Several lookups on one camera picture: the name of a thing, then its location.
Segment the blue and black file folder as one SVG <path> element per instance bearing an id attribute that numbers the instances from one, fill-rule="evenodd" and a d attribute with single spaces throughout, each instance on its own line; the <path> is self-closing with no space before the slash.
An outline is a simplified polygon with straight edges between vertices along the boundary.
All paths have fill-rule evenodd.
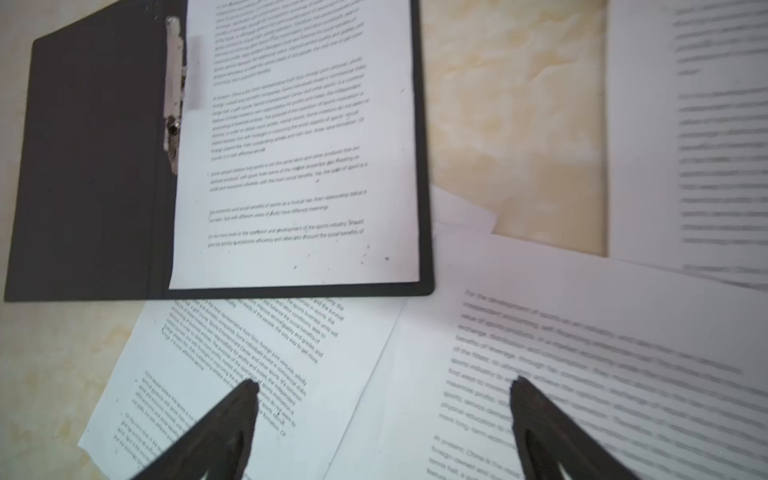
<path id="1" fill-rule="evenodd" d="M 423 296 L 434 291 L 420 5 L 411 5 L 420 278 L 175 290 L 178 174 L 164 149 L 165 19 L 192 1 L 119 1 L 34 41 L 9 302 Z"/>

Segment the printed paper sheet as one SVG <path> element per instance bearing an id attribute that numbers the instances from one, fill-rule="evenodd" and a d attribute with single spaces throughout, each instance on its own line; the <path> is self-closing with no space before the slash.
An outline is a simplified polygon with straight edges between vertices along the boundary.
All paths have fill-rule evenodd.
<path id="1" fill-rule="evenodd" d="M 411 5 L 192 1 L 175 290 L 420 278 Z"/>
<path id="2" fill-rule="evenodd" d="M 246 477 L 322 479 L 403 305 L 149 301 L 79 445 L 105 476 L 131 478 L 251 380 L 260 392 Z"/>

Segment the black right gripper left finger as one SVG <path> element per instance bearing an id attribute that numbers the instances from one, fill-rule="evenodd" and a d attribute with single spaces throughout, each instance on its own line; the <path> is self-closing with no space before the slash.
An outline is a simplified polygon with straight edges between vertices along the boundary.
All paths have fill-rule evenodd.
<path id="1" fill-rule="evenodd" d="M 139 472 L 137 479 L 241 479 L 259 412 L 260 386 L 242 381 Z"/>

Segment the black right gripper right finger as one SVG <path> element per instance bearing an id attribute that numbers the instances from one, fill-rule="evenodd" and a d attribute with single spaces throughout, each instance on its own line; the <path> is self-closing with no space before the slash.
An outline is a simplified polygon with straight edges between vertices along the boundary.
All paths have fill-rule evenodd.
<path id="1" fill-rule="evenodd" d="M 638 479 L 522 376 L 511 384 L 510 410 L 526 479 Z"/>

